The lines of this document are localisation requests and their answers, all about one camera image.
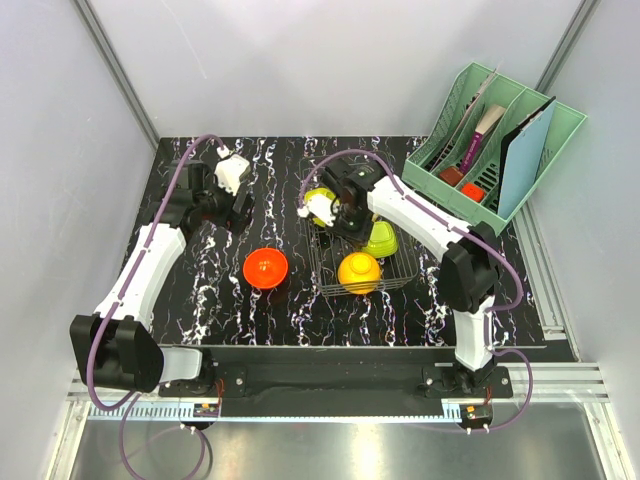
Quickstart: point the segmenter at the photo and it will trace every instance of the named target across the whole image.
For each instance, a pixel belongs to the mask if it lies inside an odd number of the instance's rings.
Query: marble tabletop
[[[311,278],[311,262],[296,198],[302,166],[346,148],[379,151],[400,174],[406,157],[424,137],[225,138],[252,163],[249,179],[256,199],[253,221],[241,235],[205,224],[173,266],[156,302],[152,333],[162,344],[288,346],[445,346],[455,345],[450,309],[437,301],[438,265],[422,247],[413,247],[418,275],[401,289],[366,296],[324,297]],[[167,165],[193,138],[161,141],[140,206],[129,251],[152,199],[168,182]],[[215,162],[212,145],[195,159]],[[525,298],[494,316],[494,341],[501,345],[542,346],[544,338],[520,245],[510,225],[500,236],[501,251],[524,280]],[[282,250],[289,261],[285,289],[261,292],[242,276],[247,255],[260,247]],[[507,276],[496,304],[515,294]]]

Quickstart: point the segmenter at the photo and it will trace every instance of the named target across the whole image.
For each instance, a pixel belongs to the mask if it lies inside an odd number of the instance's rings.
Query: red bowl
[[[267,290],[282,283],[289,271],[289,262],[280,250],[259,248],[244,261],[242,273],[250,285]]]

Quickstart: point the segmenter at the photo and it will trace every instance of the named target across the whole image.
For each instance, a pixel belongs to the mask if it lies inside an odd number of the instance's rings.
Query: green plastic crate
[[[538,187],[566,143],[587,117],[561,103],[556,105],[542,153],[538,177],[515,211],[508,218],[502,218],[497,214],[502,138],[527,115],[544,104],[549,97],[498,74],[474,105],[464,126],[458,130],[451,141],[448,141],[468,105],[473,101],[478,88],[491,71],[482,65],[472,63],[458,75],[433,132],[405,162],[402,180],[458,218],[472,225],[484,221],[491,225],[496,233],[500,233]],[[507,110],[493,133],[483,142],[482,150],[476,157],[471,170],[456,187],[451,187],[440,180],[438,175],[452,165],[460,166],[475,126],[485,108],[493,104],[501,105]],[[441,156],[433,172],[430,172],[443,150],[445,154]],[[481,203],[473,201],[460,192],[460,189],[469,182],[476,184],[487,193]]]

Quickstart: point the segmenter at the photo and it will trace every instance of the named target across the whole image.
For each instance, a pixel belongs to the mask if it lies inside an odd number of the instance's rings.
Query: shiny metal floor
[[[497,405],[497,419],[515,406]],[[130,422],[128,452],[167,422]],[[71,478],[130,478],[119,462],[118,422],[88,421]],[[219,423],[206,431],[213,451],[195,478],[251,480],[603,479],[579,405],[535,404],[511,428],[489,435],[448,435],[419,425]],[[147,479],[183,478],[197,461],[198,441],[172,432],[131,459]]]

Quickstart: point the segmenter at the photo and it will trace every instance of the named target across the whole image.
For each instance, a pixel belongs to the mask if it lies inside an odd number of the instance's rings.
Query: bowl
[[[365,295],[373,292],[380,282],[380,265],[368,253],[347,255],[338,267],[338,281],[350,293]]]
[[[314,188],[313,190],[309,190],[307,193],[304,194],[304,202],[307,203],[309,201],[309,199],[311,197],[313,197],[314,195],[324,195],[325,197],[327,197],[329,200],[332,200],[336,198],[336,194],[333,193],[331,190],[329,190],[328,188],[324,188],[324,187],[319,187],[319,188]],[[318,225],[319,227],[324,228],[326,226],[326,224],[320,220],[317,217],[313,217],[313,223],[315,223],[316,225]]]
[[[396,232],[389,222],[380,220],[373,223],[369,242],[362,249],[373,258],[390,257],[398,251]]]
[[[280,250],[259,248],[244,261],[242,273],[253,287],[268,290],[282,283],[289,271],[289,262]]]

